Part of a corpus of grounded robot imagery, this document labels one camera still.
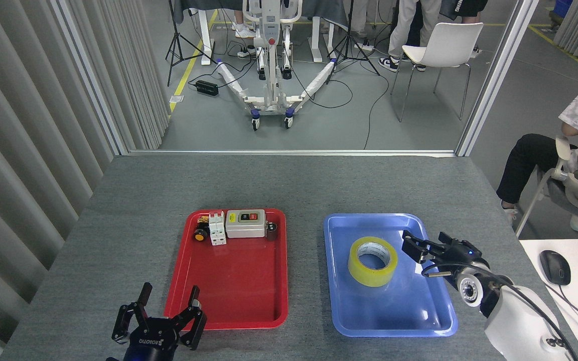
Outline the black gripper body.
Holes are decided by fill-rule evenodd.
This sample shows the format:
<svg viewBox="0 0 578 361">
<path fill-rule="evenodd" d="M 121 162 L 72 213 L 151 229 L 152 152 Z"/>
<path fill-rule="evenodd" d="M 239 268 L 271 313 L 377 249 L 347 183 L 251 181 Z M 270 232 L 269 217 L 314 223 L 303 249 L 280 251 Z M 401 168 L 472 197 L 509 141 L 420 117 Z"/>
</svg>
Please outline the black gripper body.
<svg viewBox="0 0 578 361">
<path fill-rule="evenodd" d="M 477 263 L 487 269 L 490 265 L 482 258 L 482 252 L 468 241 L 454 241 L 451 244 L 437 244 L 435 263 Z"/>
<path fill-rule="evenodd" d="M 148 317 L 149 333 L 136 327 L 128 338 L 124 360 L 172 360 L 178 347 L 172 318 Z"/>
</svg>

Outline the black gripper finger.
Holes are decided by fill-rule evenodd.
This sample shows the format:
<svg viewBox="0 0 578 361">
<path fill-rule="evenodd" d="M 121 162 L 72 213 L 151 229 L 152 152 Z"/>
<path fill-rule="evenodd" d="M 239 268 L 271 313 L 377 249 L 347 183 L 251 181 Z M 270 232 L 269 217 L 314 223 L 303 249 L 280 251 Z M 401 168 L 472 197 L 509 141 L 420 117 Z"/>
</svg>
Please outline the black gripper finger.
<svg viewBox="0 0 578 361">
<path fill-rule="evenodd" d="M 201 309 L 199 293 L 199 286 L 193 286 L 188 305 L 172 318 L 178 343 L 185 345 L 190 350 L 196 350 L 199 346 L 207 322 L 206 314 Z"/>
<path fill-rule="evenodd" d="M 427 240 L 403 240 L 402 251 L 416 263 L 424 264 L 436 257 L 437 248 L 436 244 Z"/>
<path fill-rule="evenodd" d="M 440 244 L 432 242 L 427 239 L 421 239 L 415 236 L 411 231 L 404 230 L 403 231 L 403 246 L 407 244 L 409 247 L 419 247 L 425 249 L 438 249 L 440 248 Z"/>
<path fill-rule="evenodd" d="M 147 322 L 148 316 L 145 310 L 145 306 L 147 306 L 152 289 L 153 286 L 149 282 L 144 282 L 137 301 L 131 302 L 128 305 L 120 306 L 112 332 L 112 340 L 117 343 L 126 343 L 126 340 L 130 336 L 128 327 L 133 316 L 135 316 L 135 319 L 138 322 L 138 326 L 142 327 L 143 332 L 149 333 L 151 329 Z"/>
</svg>

